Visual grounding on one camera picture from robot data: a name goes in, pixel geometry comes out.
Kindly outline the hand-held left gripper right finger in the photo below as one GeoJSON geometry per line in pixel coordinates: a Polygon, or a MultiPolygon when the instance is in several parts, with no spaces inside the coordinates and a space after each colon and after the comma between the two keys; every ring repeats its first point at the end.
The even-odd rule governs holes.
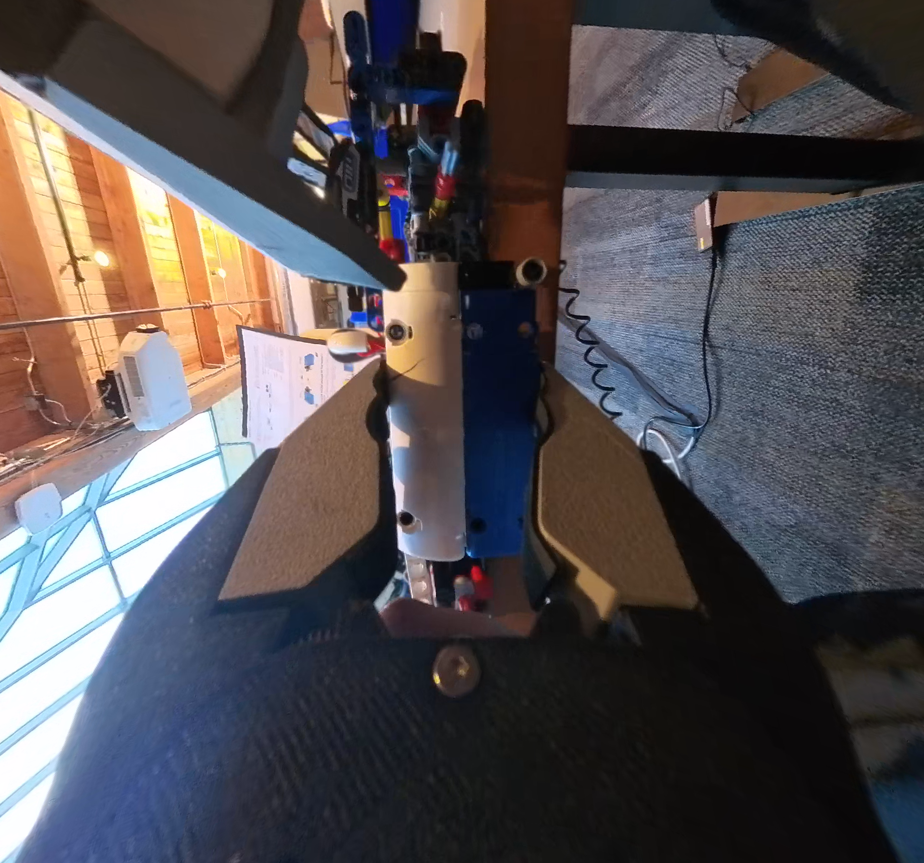
{"type": "Polygon", "coordinates": [[[699,594],[641,450],[544,367],[527,493],[526,552],[539,610],[565,606],[595,636],[630,610],[694,613],[699,594]]]}

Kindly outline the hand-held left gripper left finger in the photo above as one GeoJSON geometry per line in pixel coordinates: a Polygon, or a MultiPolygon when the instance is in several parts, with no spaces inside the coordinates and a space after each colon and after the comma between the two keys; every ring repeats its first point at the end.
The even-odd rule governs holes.
{"type": "Polygon", "coordinates": [[[398,566],[387,368],[372,362],[278,447],[220,600],[375,600],[398,566]]]}

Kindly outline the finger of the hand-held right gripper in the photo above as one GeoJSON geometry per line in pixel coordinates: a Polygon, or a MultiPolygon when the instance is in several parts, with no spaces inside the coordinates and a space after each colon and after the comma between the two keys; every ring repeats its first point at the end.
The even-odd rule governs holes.
{"type": "Polygon", "coordinates": [[[386,291],[406,281],[372,235],[120,26],[86,18],[48,39],[24,19],[2,25],[2,89],[288,270],[386,291]]]}

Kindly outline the toy brick car model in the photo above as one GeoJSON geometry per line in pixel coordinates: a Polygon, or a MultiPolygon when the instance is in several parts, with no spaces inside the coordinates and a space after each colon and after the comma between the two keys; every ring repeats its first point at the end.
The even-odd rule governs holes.
{"type": "Polygon", "coordinates": [[[343,18],[350,132],[337,138],[309,107],[297,132],[318,164],[293,156],[324,198],[399,263],[399,291],[362,301],[347,326],[321,331],[345,368],[384,365],[390,473],[408,595],[474,611],[491,585],[484,562],[521,553],[536,440],[541,363],[538,258],[489,256],[484,107],[456,114],[467,61],[424,33],[373,59],[366,20],[343,18]]]}

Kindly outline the black desk leg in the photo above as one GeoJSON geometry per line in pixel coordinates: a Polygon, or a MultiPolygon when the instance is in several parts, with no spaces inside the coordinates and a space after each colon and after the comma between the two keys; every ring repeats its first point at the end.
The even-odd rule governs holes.
{"type": "Polygon", "coordinates": [[[733,35],[711,0],[574,0],[574,26],[733,35]]]}
{"type": "Polygon", "coordinates": [[[923,180],[922,140],[571,126],[565,186],[844,194],[923,180]]]}

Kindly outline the white illustrated leaflet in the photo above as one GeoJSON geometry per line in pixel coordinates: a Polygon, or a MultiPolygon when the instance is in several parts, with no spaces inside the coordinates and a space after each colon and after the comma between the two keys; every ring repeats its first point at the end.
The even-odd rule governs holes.
{"type": "Polygon", "coordinates": [[[293,336],[237,327],[242,431],[256,453],[280,445],[375,359],[332,355],[326,336],[293,336]]]}

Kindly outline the thin metal rod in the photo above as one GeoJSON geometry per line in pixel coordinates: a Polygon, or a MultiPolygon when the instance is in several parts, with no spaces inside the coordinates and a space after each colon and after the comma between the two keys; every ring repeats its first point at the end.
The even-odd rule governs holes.
{"type": "Polygon", "coordinates": [[[72,323],[89,323],[97,321],[109,321],[123,318],[149,317],[154,315],[163,315],[173,312],[191,312],[196,310],[215,310],[219,308],[233,308],[236,306],[252,306],[271,304],[274,299],[271,297],[259,297],[249,299],[232,299],[225,301],[202,301],[172,306],[158,306],[143,309],[127,309],[120,311],[106,311],[98,313],[84,313],[79,315],[62,315],[28,320],[11,320],[1,322],[1,332],[6,333],[17,330],[29,330],[44,326],[57,326],[72,323]]]}

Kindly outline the large grid window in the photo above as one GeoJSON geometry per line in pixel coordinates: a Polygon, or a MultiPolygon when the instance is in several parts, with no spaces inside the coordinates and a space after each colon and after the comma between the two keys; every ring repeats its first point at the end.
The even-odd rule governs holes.
{"type": "Polygon", "coordinates": [[[1,858],[35,823],[89,678],[142,588],[253,462],[235,392],[2,538],[1,858]]]}

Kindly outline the brown cardboard box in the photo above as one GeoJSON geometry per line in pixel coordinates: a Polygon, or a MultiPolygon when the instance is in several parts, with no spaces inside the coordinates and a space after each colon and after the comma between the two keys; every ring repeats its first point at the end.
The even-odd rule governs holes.
{"type": "Polygon", "coordinates": [[[866,195],[867,190],[843,194],[720,191],[708,195],[694,209],[696,249],[702,253],[715,246],[719,228],[753,221],[788,211],[825,206],[837,201],[866,195]]]}

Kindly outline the cardboard piece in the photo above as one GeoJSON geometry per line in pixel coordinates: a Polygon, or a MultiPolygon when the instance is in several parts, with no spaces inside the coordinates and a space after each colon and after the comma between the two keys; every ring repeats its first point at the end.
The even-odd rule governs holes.
{"type": "Polygon", "coordinates": [[[741,122],[827,76],[827,71],[791,52],[774,49],[745,71],[737,82],[730,122],[741,122]]]}

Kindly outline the white wall device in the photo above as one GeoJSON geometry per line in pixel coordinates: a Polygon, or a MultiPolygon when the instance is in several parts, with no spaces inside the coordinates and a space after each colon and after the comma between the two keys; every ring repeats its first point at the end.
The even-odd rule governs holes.
{"type": "Polygon", "coordinates": [[[125,415],[139,431],[164,430],[191,415],[179,351],[153,324],[139,325],[122,341],[115,383],[125,415]]]}

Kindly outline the small white wall sensor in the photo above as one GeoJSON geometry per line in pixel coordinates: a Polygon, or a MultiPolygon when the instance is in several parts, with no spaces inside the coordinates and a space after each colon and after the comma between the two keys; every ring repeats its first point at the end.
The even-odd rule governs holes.
{"type": "Polygon", "coordinates": [[[63,516],[63,499],[54,483],[37,485],[14,501],[15,515],[29,536],[40,534],[63,516]]]}

